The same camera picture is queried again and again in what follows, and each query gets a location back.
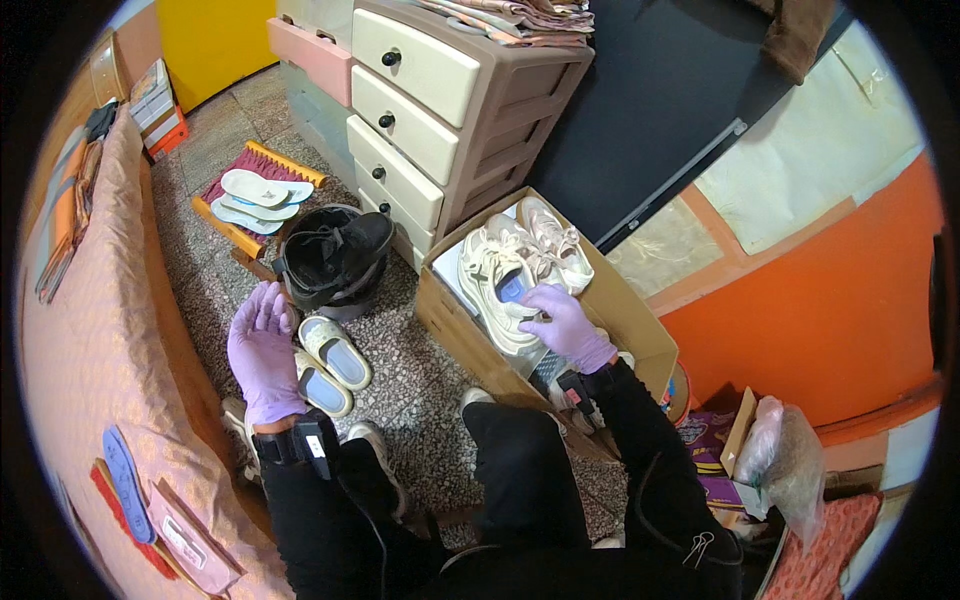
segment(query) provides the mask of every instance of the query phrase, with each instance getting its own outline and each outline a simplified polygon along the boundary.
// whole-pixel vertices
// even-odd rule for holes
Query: brown cloth
[[[747,1],[774,17],[760,51],[794,85],[802,85],[833,20],[834,0]]]

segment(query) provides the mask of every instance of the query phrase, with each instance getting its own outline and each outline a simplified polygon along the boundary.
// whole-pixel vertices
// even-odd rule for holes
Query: plastic bag
[[[782,420],[783,404],[773,396],[761,398],[756,406],[756,420],[733,467],[734,481],[757,487],[760,475],[777,456]]]
[[[777,456],[760,476],[760,488],[780,509],[804,553],[824,527],[824,448],[803,411],[783,408]]]

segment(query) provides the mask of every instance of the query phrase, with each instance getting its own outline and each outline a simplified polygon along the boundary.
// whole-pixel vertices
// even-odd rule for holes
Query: blue insole
[[[527,288],[523,287],[523,281],[520,280],[520,269],[511,271],[500,279],[495,291],[497,299],[501,302],[519,302],[527,291]]]

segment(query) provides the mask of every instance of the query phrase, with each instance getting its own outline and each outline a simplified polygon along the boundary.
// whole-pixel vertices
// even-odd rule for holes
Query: black drawer knob
[[[384,66],[394,66],[400,62],[400,53],[399,52],[388,52],[380,58],[380,62],[383,62]]]

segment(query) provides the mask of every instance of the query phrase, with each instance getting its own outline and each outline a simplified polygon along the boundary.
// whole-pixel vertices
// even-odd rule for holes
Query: pink bedspread
[[[123,106],[104,146],[89,230],[57,295],[47,306],[33,294],[22,299],[22,381],[37,450],[88,533],[91,559],[124,596],[199,597],[134,551],[88,478],[111,424],[126,438],[141,483],[166,480],[243,568],[232,600],[293,597],[276,546],[244,513],[227,469],[187,423],[148,288],[141,150]],[[29,256],[28,242],[22,264],[33,269]]]

